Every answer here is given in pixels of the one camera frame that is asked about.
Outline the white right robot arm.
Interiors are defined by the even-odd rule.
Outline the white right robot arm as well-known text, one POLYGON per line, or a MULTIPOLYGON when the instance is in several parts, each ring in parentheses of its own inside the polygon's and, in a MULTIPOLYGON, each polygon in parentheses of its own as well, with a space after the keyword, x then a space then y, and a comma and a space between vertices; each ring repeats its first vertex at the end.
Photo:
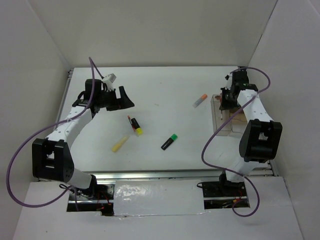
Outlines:
POLYGON ((221 111, 243 113, 246 128, 239 142, 239 158, 219 177, 218 190, 230 196, 244 184, 244 177, 276 157, 283 126, 265 110, 257 86, 250 83, 247 67, 239 67, 226 76, 228 84, 221 89, 221 111))

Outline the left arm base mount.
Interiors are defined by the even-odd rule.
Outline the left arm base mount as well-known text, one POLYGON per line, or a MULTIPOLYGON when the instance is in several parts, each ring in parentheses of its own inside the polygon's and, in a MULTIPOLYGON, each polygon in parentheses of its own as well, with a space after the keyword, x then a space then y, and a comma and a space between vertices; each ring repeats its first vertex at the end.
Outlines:
POLYGON ((98 184, 93 177, 88 189, 70 188, 67 212, 98 212, 102 216, 114 215, 115 184, 98 184))

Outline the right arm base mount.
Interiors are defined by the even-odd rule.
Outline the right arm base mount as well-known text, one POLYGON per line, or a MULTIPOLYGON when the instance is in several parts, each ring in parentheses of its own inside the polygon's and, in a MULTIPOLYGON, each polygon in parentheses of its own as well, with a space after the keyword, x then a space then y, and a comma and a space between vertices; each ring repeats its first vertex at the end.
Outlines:
POLYGON ((205 210, 231 209, 234 204, 235 208, 250 206, 245 183, 228 181, 225 172, 218 181, 202 181, 196 186, 202 190, 205 210))

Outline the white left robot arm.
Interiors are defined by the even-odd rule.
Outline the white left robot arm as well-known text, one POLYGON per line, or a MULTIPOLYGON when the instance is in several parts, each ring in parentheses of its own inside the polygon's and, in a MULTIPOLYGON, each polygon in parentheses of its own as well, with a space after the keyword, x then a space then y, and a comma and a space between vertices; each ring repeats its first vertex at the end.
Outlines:
POLYGON ((93 120, 100 109, 117 111, 134 107, 123 86, 116 96, 112 73, 102 80, 87 79, 67 117, 46 138, 32 143, 32 174, 35 178, 71 185, 88 200, 97 197, 99 187, 94 175, 75 168, 70 148, 82 129, 93 120))

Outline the red gel pen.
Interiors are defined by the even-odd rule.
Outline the red gel pen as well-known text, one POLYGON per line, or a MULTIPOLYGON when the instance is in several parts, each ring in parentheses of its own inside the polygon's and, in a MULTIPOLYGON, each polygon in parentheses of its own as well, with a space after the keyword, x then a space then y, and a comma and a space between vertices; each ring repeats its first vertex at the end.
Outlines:
POLYGON ((219 97, 219 101, 220 101, 220 107, 219 107, 219 110, 220 110, 220 119, 223 120, 224 118, 224 114, 223 114, 223 95, 220 94, 220 97, 219 97))

